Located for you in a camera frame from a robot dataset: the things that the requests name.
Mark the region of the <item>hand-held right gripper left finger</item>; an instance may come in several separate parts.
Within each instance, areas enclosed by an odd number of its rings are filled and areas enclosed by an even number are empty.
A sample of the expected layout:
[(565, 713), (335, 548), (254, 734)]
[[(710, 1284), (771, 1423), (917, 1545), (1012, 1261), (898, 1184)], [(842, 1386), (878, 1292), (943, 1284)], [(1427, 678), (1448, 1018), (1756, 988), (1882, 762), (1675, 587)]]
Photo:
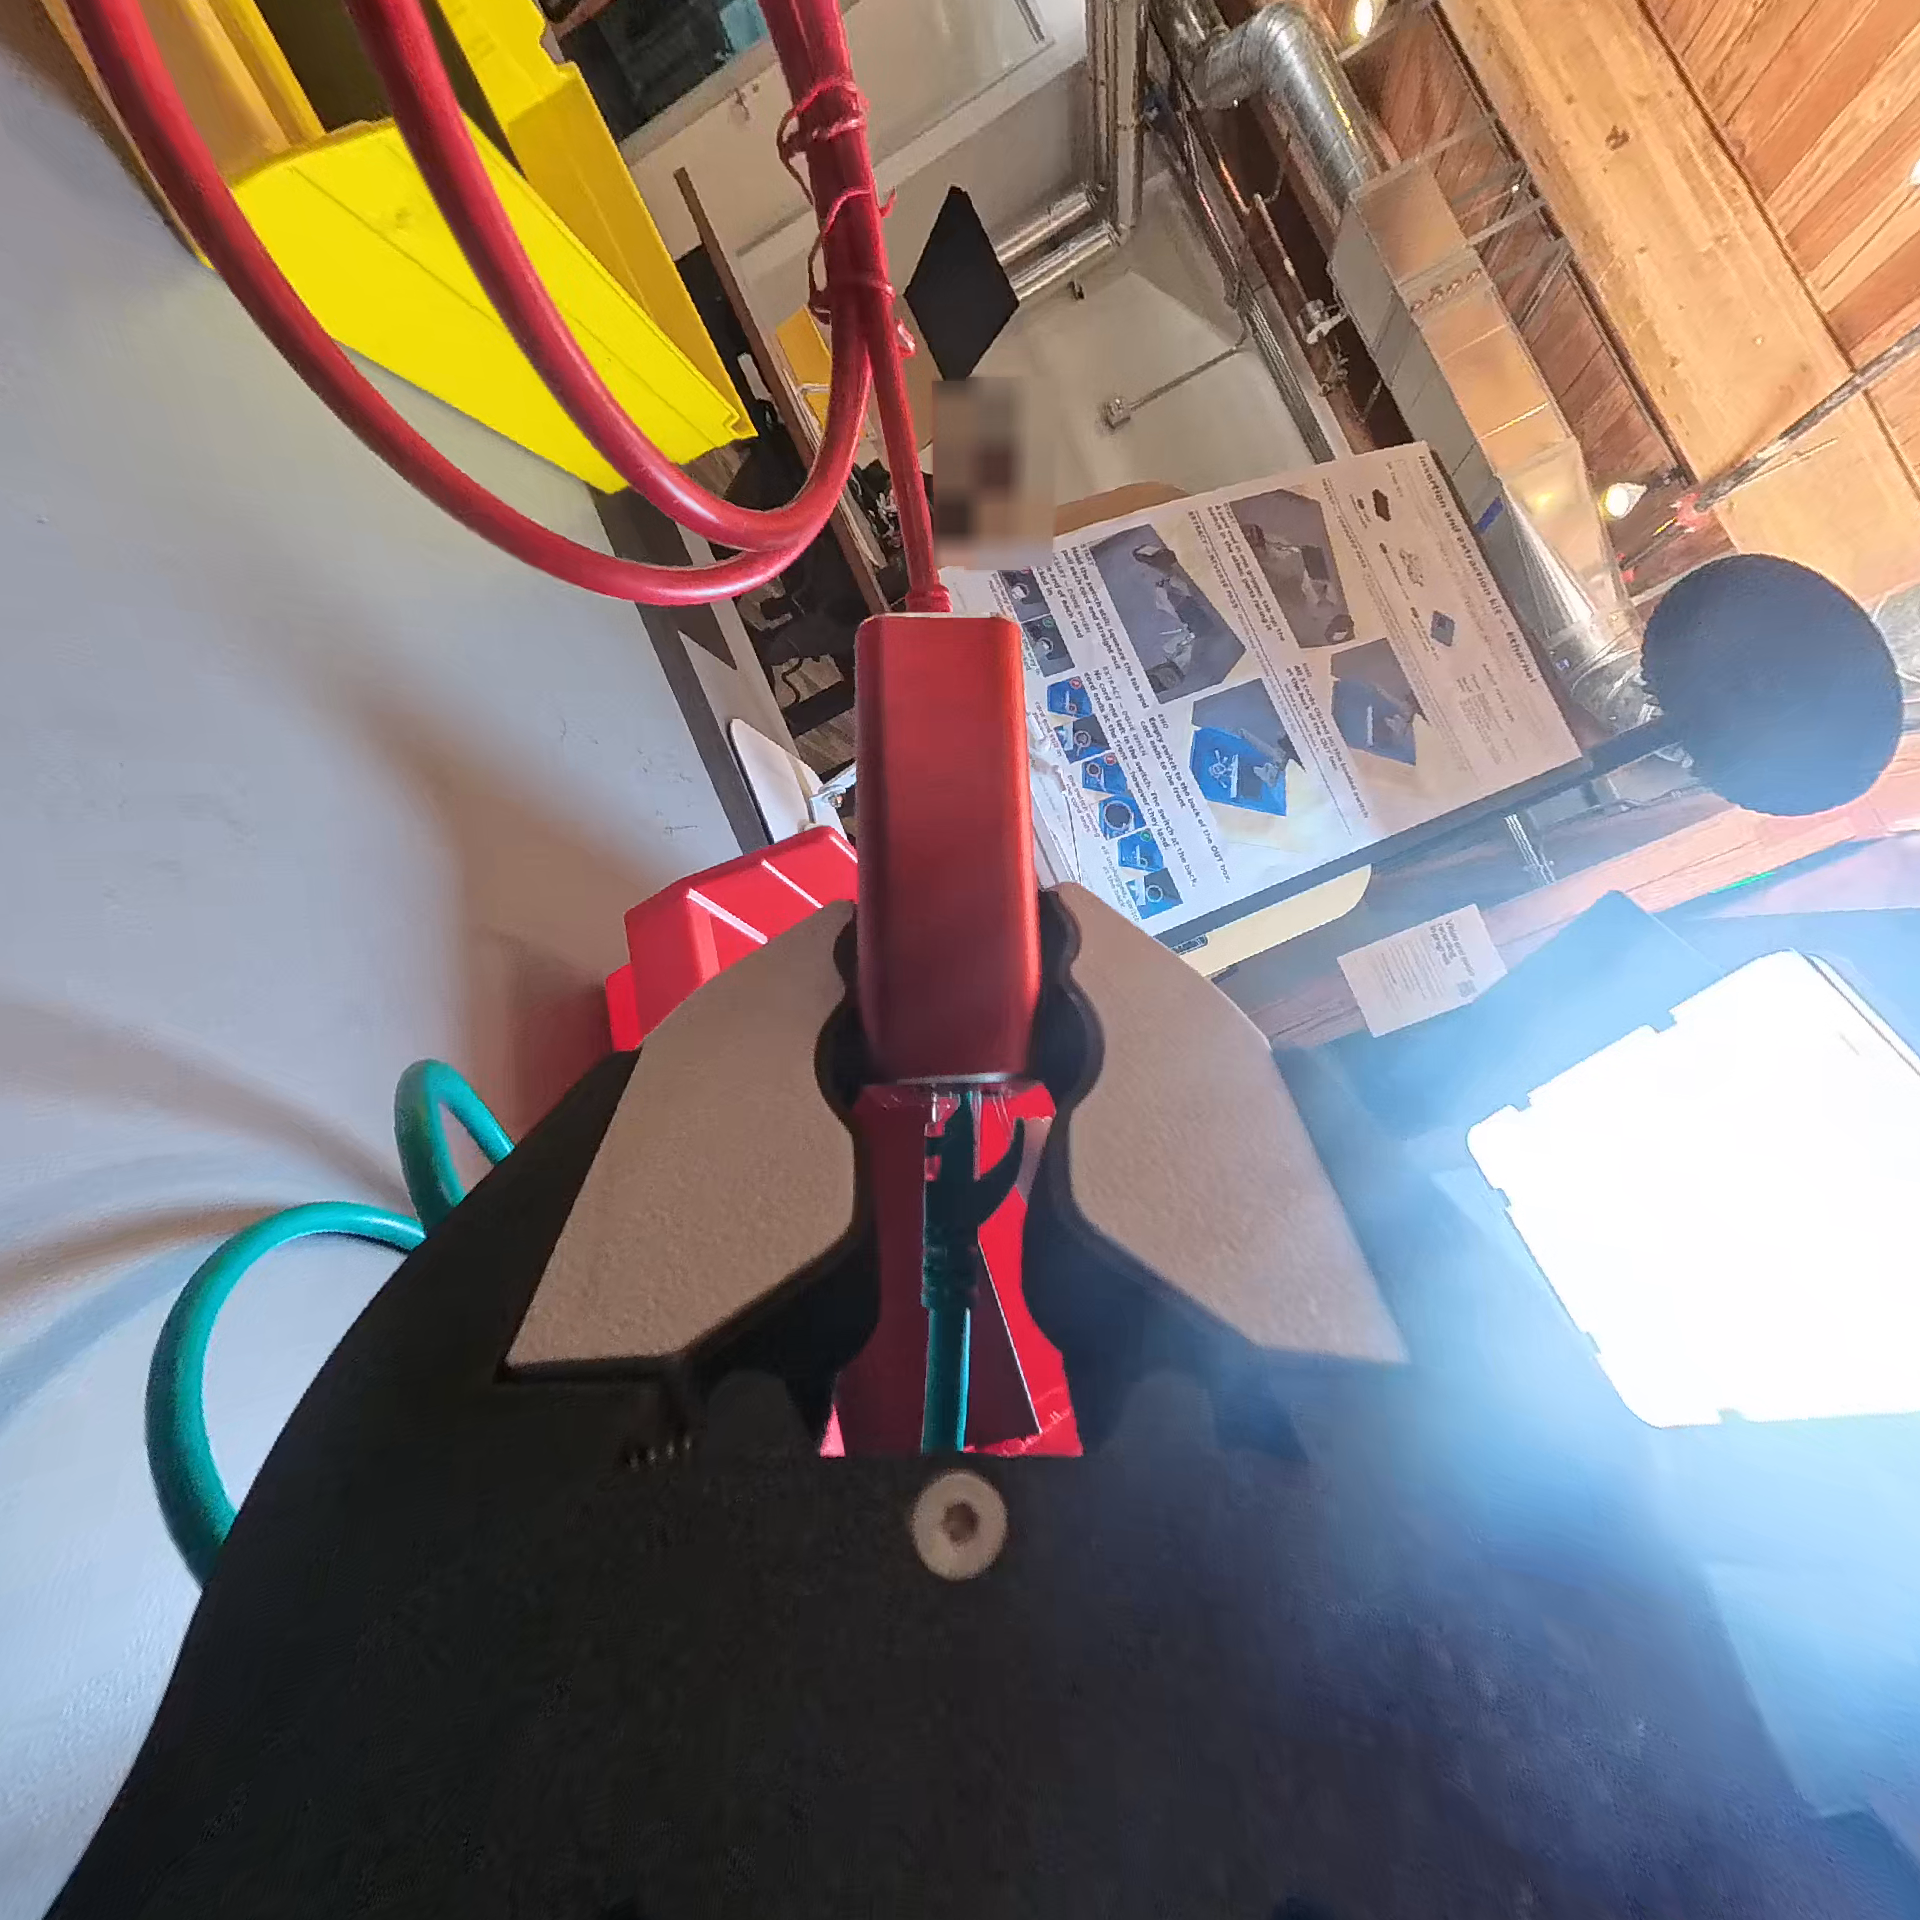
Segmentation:
[(849, 1364), (878, 1271), (863, 1153), (818, 1088), (842, 929), (849, 902), (813, 906), (645, 1033), (507, 1375)]

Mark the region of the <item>red metal ethernet switch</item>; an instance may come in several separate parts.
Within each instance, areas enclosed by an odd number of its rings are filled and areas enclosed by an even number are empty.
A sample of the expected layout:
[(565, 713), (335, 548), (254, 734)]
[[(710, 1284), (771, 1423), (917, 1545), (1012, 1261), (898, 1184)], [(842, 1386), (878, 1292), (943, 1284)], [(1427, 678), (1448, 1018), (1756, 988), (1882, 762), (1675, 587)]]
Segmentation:
[(880, 1088), (1025, 1074), (1045, 988), (1022, 624), (863, 624), (863, 1033)]

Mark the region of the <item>metal ventilation duct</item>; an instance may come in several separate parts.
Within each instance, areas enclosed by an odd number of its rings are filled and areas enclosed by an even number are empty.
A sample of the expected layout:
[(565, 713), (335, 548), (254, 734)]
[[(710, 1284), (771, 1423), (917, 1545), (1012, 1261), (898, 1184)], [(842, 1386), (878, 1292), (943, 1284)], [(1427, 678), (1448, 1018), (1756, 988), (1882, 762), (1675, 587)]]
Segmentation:
[[(1154, 143), (1237, 315), (1237, 357), (1263, 357), (1308, 455), (1359, 443), (1333, 393), (1379, 377), (1565, 703), (1595, 736), (1653, 725), (1571, 415), (1427, 158), (1392, 158), (1323, 28), (1293, 0), (1243, 28), (1220, 28), (1214, 0), (1094, 0), (1086, 71), (1094, 180), (998, 250), (1012, 295), (1038, 306), (1128, 250)], [(1214, 122), (1237, 103), (1276, 122), (1283, 182), (1323, 242), (1323, 295), (1302, 286), (1271, 205), (1228, 182)]]

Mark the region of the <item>black microphone windscreen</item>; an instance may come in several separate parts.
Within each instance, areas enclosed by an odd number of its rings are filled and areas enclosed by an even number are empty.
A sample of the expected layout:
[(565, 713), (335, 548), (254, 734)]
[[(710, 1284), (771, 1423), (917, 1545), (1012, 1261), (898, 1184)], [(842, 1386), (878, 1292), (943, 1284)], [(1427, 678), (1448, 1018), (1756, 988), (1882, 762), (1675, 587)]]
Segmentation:
[(1771, 822), (1864, 805), (1902, 736), (1871, 608), (1774, 557), (1690, 568), (1645, 622), (1642, 683), (1695, 780)]

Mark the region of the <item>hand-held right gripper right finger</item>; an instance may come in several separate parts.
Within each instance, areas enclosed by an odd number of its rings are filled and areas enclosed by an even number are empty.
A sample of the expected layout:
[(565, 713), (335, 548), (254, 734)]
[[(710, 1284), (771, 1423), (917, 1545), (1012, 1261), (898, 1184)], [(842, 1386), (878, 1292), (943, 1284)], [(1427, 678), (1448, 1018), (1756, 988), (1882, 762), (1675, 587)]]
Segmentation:
[(1065, 1364), (1194, 1346), (1408, 1364), (1271, 1033), (1086, 884), (1038, 902), (1038, 1328)]

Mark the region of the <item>instruction sheet stand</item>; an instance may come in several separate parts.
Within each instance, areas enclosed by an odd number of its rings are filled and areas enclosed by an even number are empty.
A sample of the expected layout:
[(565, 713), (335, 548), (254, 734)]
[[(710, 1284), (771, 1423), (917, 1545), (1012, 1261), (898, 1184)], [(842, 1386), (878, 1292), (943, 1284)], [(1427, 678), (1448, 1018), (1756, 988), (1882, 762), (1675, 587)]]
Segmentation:
[(1427, 443), (943, 587), (1022, 624), (1038, 873), (1166, 945), (1583, 756)]

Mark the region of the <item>studio light panel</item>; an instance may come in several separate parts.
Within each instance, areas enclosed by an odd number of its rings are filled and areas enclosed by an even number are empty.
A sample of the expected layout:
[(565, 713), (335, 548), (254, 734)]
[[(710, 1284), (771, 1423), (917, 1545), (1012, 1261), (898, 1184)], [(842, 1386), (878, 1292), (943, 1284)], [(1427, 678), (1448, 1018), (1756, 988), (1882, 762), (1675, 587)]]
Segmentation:
[(1920, 1411), (1910, 906), (1451, 906), (1333, 974), (1364, 1108), (1467, 1153), (1645, 1433)]

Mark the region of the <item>red plastic bin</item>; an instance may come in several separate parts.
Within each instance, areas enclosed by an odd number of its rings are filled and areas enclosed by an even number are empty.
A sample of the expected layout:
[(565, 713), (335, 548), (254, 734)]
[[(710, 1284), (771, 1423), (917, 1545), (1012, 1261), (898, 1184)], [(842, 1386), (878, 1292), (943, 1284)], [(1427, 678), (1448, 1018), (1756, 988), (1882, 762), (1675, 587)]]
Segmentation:
[[(612, 974), (612, 1048), (634, 1055), (688, 988), (744, 964), (800, 915), (863, 892), (863, 857), (838, 826), (800, 826), (771, 853), (743, 853), (710, 873), (683, 873), (624, 906), (624, 964)], [(1065, 1364), (1022, 1303), (1022, 1219), (1025, 1171), (1049, 1129), (1045, 1096), (982, 1101), (982, 1162), (1025, 1129), (1022, 1188), (982, 1219), (982, 1292), (976, 1292), (976, 1456), (1086, 1456)], [(905, 1171), (921, 1161), (921, 1108), (905, 1096), (863, 1096), (849, 1131), (878, 1162), (878, 1346), (842, 1364), (818, 1456), (917, 1456), (921, 1439), (921, 1203)]]

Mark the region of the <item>yellow plastic bin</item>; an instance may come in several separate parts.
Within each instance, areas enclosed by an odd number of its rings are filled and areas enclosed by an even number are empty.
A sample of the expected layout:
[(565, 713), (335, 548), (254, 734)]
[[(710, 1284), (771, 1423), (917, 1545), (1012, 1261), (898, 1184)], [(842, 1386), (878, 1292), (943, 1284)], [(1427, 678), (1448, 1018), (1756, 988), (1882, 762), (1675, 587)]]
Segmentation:
[[(347, 357), (587, 487), (624, 487), (479, 295), (335, 0), (155, 0), (141, 15), (247, 232)], [(507, 223), (612, 401), (675, 470), (744, 443), (744, 401), (536, 6), (437, 0), (427, 28)]]

